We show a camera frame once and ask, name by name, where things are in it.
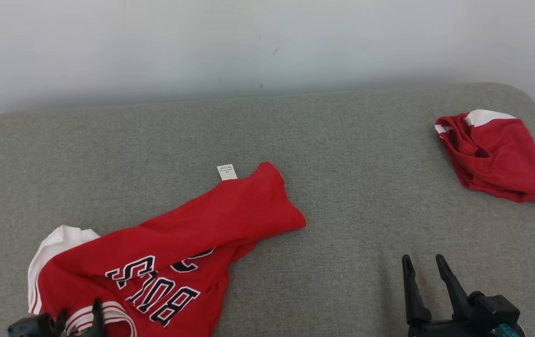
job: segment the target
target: gray fabric surface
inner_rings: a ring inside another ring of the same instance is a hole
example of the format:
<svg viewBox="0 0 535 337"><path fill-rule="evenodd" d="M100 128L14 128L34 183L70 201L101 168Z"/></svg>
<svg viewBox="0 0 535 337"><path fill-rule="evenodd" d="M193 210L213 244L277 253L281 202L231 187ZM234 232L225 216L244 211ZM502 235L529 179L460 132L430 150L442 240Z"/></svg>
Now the gray fabric surface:
<svg viewBox="0 0 535 337"><path fill-rule="evenodd" d="M534 336L535 202L463 188L434 131L473 109L535 139L535 103L498 84L0 116L0 336L26 315L26 269L54 228L135 226L210 190L217 165L242 177L262 161L308 225L231 266L214 336L404 336L403 254L435 318L451 314L438 253Z"/></svg>

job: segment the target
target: clothing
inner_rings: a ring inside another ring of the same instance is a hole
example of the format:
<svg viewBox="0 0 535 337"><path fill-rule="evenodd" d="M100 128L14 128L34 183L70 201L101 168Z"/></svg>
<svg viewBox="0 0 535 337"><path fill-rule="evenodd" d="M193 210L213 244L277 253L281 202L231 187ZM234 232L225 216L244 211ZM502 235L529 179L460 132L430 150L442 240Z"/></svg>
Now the clothing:
<svg viewBox="0 0 535 337"><path fill-rule="evenodd" d="M461 185L518 203L535 200L535 143L510 115L474 110L435 126Z"/></svg>
<svg viewBox="0 0 535 337"><path fill-rule="evenodd" d="M28 311L40 311L41 301L36 302L36 279L43 266L57 254L98 238L91 229L60 226L43 240L28 267Z"/></svg>
<svg viewBox="0 0 535 337"><path fill-rule="evenodd" d="M136 227L51 258L37 254L32 264L48 261L33 275L30 312L57 317L66 308L66 331L74 333L90 327L101 297L111 337L208 337L220 318L229 264L257 241L304 226L280 173L264 162L249 177L222 181Z"/></svg>

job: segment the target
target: white label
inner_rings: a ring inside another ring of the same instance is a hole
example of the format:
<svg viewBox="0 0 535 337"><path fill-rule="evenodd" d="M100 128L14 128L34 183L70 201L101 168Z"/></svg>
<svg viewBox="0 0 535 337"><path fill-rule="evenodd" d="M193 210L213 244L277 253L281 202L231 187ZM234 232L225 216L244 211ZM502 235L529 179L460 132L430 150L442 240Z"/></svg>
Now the white label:
<svg viewBox="0 0 535 337"><path fill-rule="evenodd" d="M234 172L234 166L232 164L218 166L218 172L220 172L220 178L223 181L229 181L230 179L238 179L236 172Z"/></svg>

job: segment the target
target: white wall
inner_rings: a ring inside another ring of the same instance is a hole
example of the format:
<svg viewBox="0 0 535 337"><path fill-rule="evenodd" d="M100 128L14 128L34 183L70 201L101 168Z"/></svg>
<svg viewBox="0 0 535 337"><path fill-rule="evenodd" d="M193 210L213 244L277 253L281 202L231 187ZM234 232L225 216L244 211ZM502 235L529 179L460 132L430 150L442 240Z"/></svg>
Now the white wall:
<svg viewBox="0 0 535 337"><path fill-rule="evenodd" d="M408 81L535 99L535 0L0 0L0 113Z"/></svg>

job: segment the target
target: fabric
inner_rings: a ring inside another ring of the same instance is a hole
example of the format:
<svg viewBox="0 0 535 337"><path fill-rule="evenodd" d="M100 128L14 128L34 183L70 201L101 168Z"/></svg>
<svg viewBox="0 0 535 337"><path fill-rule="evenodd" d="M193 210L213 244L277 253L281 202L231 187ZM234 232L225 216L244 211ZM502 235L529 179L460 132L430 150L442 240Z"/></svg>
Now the fabric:
<svg viewBox="0 0 535 337"><path fill-rule="evenodd" d="M535 201L535 143L522 121L474 110L438 118L434 128L461 185L518 203Z"/></svg>
<svg viewBox="0 0 535 337"><path fill-rule="evenodd" d="M214 337L406 336L404 254L436 318L452 313L443 254L535 335L535 203L464 188L432 130L473 107L535 141L535 103L492 83L0 115L0 337L28 316L26 267L55 228L136 226L214 188L216 166L266 160L308 226L230 266Z"/></svg>
<svg viewBox="0 0 535 337"><path fill-rule="evenodd" d="M209 337L229 264L258 240L304 226L280 173L264 162L245 179L220 182L173 211L67 251L49 249L58 245L50 235L32 261L46 263L33 275L30 312L57 317L66 308L66 331L81 333L92 325L92 303L100 297L109 336Z"/></svg>
<svg viewBox="0 0 535 337"><path fill-rule="evenodd" d="M36 303L36 279L41 269L52 257L71 248L98 239L99 235L93 230L81 230L80 228L62 225L56 228L43 240L30 266L28 266L28 311L40 311L40 301Z"/></svg>

